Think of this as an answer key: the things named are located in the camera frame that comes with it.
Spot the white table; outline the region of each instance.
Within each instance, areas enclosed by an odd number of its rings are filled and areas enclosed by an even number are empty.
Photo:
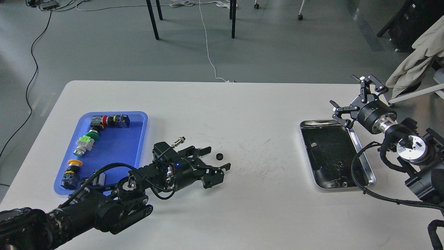
[[[358,85],[73,81],[66,85],[0,210],[46,212],[66,200],[53,182],[78,119],[93,111],[149,116],[141,166],[154,143],[211,146],[203,160],[231,162],[222,184],[195,182],[167,201],[147,190],[153,213],[118,235],[90,230],[59,249],[431,249],[426,227],[439,211],[376,200],[360,191],[324,192],[311,176],[299,124],[329,119],[330,99],[347,105]],[[362,144],[382,141],[356,123]],[[215,160],[223,153],[222,161]],[[377,184],[394,198],[416,197],[406,174],[367,153]]]

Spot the gray floor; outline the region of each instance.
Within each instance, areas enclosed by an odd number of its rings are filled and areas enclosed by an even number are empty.
[[[92,0],[79,8],[144,2]],[[387,80],[407,56],[394,52],[387,34],[375,35],[403,2],[308,0],[304,20],[298,21],[301,1],[259,0],[261,8],[256,10],[253,0],[239,0],[236,39],[230,37],[227,9],[205,5],[202,13],[218,77],[237,82],[355,83],[352,74],[371,73]],[[146,7],[53,13],[34,50],[39,73],[28,95],[34,112],[0,158],[0,183],[13,181],[57,97],[72,80],[220,82],[207,59],[199,7],[163,7],[163,16],[164,21],[157,21],[161,40],[156,41]],[[49,12],[27,7],[22,0],[0,4],[1,147],[28,115],[25,90],[35,70],[30,47],[48,17]],[[432,84],[428,76],[422,88]],[[85,101],[73,97],[72,103]],[[417,119],[421,133],[429,126],[442,133],[443,103],[429,94],[398,103],[395,110],[399,120]],[[0,186],[0,199],[6,191]]]

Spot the black table leg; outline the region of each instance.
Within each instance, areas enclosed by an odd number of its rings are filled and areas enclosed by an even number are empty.
[[[159,0],[156,0],[156,6],[157,6],[157,13],[159,13],[159,19],[163,20],[162,10],[160,9],[160,2],[159,2]]]
[[[156,40],[159,40],[159,33],[157,32],[156,20],[154,19],[153,6],[151,6],[151,0],[147,0],[148,12],[150,13],[151,24],[153,25],[154,36]]]
[[[230,0],[230,20],[233,19],[233,0]]]
[[[233,2],[232,7],[230,8],[230,11],[233,10],[233,20],[232,20],[232,25],[231,25],[231,38],[234,38],[234,33],[236,32],[236,5],[237,5],[237,0],[231,0],[230,1],[230,5],[231,2]]]

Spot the stainless steel tray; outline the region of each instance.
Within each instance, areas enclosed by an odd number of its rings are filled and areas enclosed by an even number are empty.
[[[323,190],[358,190],[351,178],[351,161],[362,149],[354,129],[346,129],[335,120],[303,121],[300,124],[313,179]],[[359,157],[357,176],[366,186],[376,178],[365,153]]]

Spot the metal connector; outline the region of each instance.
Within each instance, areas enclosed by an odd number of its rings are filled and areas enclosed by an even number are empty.
[[[185,137],[179,137],[179,139],[177,141],[175,141],[173,144],[171,144],[171,148],[175,148],[177,146],[179,146],[180,144],[184,143],[185,141]]]

